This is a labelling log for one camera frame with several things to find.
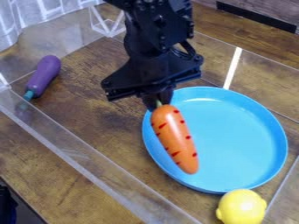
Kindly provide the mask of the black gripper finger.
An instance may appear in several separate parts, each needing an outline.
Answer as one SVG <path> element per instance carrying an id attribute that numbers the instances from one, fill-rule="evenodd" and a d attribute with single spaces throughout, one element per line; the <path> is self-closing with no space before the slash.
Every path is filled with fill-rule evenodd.
<path id="1" fill-rule="evenodd" d="M 147 109 L 150 111 L 154 111 L 157 109 L 157 101 L 158 101 L 157 94 L 143 94 L 142 100 Z"/>
<path id="2" fill-rule="evenodd" d="M 160 90 L 158 101 L 161 105 L 170 104 L 174 97 L 174 88 L 165 87 Z"/>

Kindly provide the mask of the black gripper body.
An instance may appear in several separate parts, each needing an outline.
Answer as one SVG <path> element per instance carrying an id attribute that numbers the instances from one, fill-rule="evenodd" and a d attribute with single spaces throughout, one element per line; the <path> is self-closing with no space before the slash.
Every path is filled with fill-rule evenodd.
<path id="1" fill-rule="evenodd" d="M 131 57 L 129 62 L 102 81 L 110 101 L 131 95 L 161 94 L 178 83 L 202 77 L 204 57 L 177 50 L 158 57 Z"/>

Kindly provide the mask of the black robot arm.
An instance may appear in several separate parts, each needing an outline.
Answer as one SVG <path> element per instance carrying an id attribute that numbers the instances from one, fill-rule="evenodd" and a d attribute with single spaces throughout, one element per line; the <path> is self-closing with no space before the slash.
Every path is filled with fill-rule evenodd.
<path id="1" fill-rule="evenodd" d="M 111 101 L 129 96 L 149 110 L 169 104 L 182 82 L 202 76 L 204 57 L 194 37 L 192 0 L 105 0 L 126 14 L 127 63 L 102 81 Z"/>

